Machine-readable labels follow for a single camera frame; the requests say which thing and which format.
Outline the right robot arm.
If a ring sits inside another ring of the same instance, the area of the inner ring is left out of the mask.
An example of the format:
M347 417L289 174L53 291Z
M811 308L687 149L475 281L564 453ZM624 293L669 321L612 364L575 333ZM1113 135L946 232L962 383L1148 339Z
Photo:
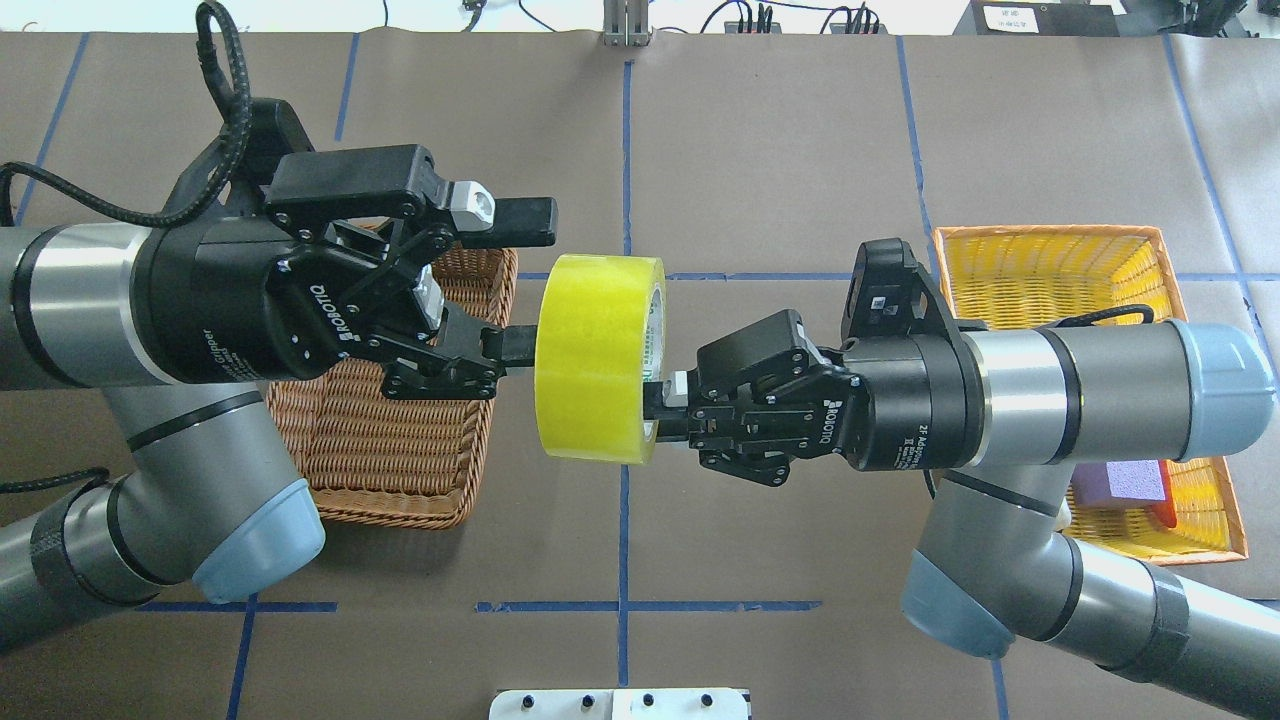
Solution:
M947 314L850 316L841 348L777 313L649 380L644 416L700 464L780 486L795 459L924 471L933 501L902 614L972 656L1018 637L1245 717L1277 716L1277 615L1065 532L1071 512L1172 500L1170 462L1268 425L1274 379L1229 325L1029 331Z

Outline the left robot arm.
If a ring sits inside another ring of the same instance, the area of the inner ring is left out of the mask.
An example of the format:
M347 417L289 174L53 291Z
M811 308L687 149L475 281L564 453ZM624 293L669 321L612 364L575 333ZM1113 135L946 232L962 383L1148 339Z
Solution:
M99 396L129 457L3 529L4 653L174 585L246 600L319 553L268 383L360 361L390 401L488 401L532 361L531 332L448 300L436 264L553 245L556 200L447 179L407 143L250 151L201 201L220 159L157 219L3 229L3 389Z

